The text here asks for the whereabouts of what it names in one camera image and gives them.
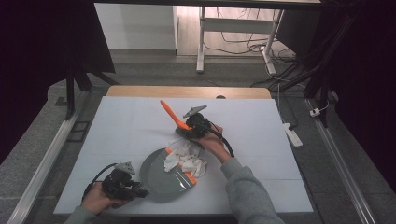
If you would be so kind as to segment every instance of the gray floor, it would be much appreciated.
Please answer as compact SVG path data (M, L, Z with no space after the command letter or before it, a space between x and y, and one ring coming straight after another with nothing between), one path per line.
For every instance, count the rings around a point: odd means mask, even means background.
M193 57L150 53L142 55L141 52L137 57L132 52L125 51L113 51L112 54L117 74L109 74L109 76L121 84L248 87L255 81L268 78L263 70L262 60L259 59L210 58L206 60L205 72L197 75ZM285 66L285 64L278 64L276 68L281 71ZM62 223L65 220L65 217L53 215L52 211L73 168L101 97L106 94L109 87L94 76L90 76L90 79L94 85L89 94L90 99L84 105L84 110L78 117L78 123L74 131L70 133L25 223ZM267 86L268 84L261 84L257 87ZM276 92L272 95L274 99L277 99ZM65 115L64 97L64 81L54 84L49 89L48 102L21 141L1 164L0 223L7 223L62 124ZM281 94L279 99L280 111L284 119L294 123L296 121L292 115L294 113L298 120L298 127L295 131L299 134L304 146L294 148L293 153L300 166L315 210L314 213L280 214L280 216L286 223L361 223L355 206L332 164L332 158L323 144L315 122L309 116L305 98L302 96L302 88L290 89L285 94ZM335 101L331 101L328 120L329 130L337 146L341 149L377 222L394 223L396 220L395 194L375 169L364 150L337 118L333 110L334 104ZM101 217L98 220L98 223L128 222L128 217Z

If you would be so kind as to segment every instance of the orange brush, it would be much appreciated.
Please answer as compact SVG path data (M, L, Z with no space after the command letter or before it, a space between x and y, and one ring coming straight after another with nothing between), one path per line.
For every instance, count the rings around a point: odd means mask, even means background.
M169 107L169 105L167 105L165 101L161 100L161 105L163 106L165 111L168 113L168 115L173 119L173 121L175 122L177 127L181 128L181 129L184 129L184 130L190 130L191 129L191 127L189 127L185 122L181 121L180 119L178 119L176 117L176 115L172 111L171 107Z

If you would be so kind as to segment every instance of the gray sleeve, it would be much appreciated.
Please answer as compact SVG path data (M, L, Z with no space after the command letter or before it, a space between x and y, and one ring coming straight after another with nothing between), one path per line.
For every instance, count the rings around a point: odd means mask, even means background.
M231 158L222 164L221 171L227 178L228 201L239 223L284 223L277 216L267 190L250 168L242 167L236 158Z
M96 215L84 207L77 206L64 224L91 224Z

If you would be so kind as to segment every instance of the crumpled paper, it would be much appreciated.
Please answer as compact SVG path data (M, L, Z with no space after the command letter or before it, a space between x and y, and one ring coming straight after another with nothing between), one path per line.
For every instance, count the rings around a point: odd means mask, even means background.
M194 177L205 174L207 162L199 157L200 147L187 139L177 139L170 148L172 152L164 161L165 172L169 172L179 165L183 172L190 172Z

